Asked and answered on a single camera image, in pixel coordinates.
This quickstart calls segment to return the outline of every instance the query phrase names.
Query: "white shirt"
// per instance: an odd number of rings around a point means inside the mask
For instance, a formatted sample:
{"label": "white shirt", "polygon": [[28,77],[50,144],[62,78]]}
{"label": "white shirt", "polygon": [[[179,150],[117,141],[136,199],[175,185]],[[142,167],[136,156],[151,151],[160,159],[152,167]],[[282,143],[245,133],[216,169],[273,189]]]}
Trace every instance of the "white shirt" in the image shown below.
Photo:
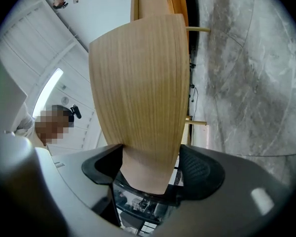
{"label": "white shirt", "polygon": [[12,131],[15,135],[26,137],[30,140],[33,147],[44,148],[48,150],[47,146],[41,142],[35,132],[35,119],[28,113],[26,104],[23,104],[12,126]]}

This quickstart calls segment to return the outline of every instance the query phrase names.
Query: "headphones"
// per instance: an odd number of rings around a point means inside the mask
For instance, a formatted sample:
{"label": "headphones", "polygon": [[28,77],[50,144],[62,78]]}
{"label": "headphones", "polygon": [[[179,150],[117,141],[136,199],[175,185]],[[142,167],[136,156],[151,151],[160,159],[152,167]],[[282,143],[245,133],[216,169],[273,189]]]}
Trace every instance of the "headphones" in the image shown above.
{"label": "headphones", "polygon": [[80,113],[79,108],[78,108],[77,105],[72,105],[72,106],[70,107],[70,110],[71,110],[71,112],[73,113],[73,115],[76,115],[76,117],[77,117],[78,119],[81,118],[81,113]]}
{"label": "headphones", "polygon": [[67,2],[64,2],[63,5],[59,5],[59,6],[55,6],[53,5],[53,8],[58,10],[58,9],[65,9],[67,7],[68,3]]}

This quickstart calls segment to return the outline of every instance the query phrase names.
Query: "marble floor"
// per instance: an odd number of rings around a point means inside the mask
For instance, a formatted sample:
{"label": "marble floor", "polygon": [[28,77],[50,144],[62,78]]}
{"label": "marble floor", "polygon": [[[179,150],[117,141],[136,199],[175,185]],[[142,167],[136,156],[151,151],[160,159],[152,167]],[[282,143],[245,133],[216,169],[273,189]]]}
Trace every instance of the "marble floor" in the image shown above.
{"label": "marble floor", "polygon": [[193,144],[255,161],[294,187],[296,25],[278,0],[198,3],[212,31],[200,33],[194,61],[190,115],[208,126],[195,126]]}

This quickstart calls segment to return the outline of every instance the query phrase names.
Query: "chair backrest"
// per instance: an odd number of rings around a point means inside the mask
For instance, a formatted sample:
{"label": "chair backrest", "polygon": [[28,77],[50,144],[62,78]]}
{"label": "chair backrest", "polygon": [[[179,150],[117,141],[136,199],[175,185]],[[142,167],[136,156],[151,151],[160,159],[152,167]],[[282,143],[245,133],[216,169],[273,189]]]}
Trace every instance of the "chair backrest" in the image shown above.
{"label": "chair backrest", "polygon": [[124,145],[122,174],[137,190],[163,194],[187,111],[183,16],[151,16],[104,34],[90,44],[89,70],[104,137]]}
{"label": "chair backrest", "polygon": [[130,21],[137,19],[171,14],[167,0],[131,0]]}

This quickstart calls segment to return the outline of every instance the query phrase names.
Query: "light fixture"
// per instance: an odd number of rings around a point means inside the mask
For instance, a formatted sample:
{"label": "light fixture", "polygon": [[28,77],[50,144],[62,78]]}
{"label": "light fixture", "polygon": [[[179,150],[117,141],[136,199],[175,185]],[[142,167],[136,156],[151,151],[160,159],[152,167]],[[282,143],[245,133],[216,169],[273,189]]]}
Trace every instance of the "light fixture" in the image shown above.
{"label": "light fixture", "polygon": [[64,72],[60,68],[58,68],[53,73],[51,78],[48,80],[48,82],[46,83],[44,89],[41,91],[38,97],[38,100],[35,104],[34,111],[32,114],[33,118],[36,118],[37,116],[39,116],[40,112],[44,109],[51,91],[53,90],[53,88],[55,87],[56,83],[58,82],[59,78],[62,76],[63,73]]}

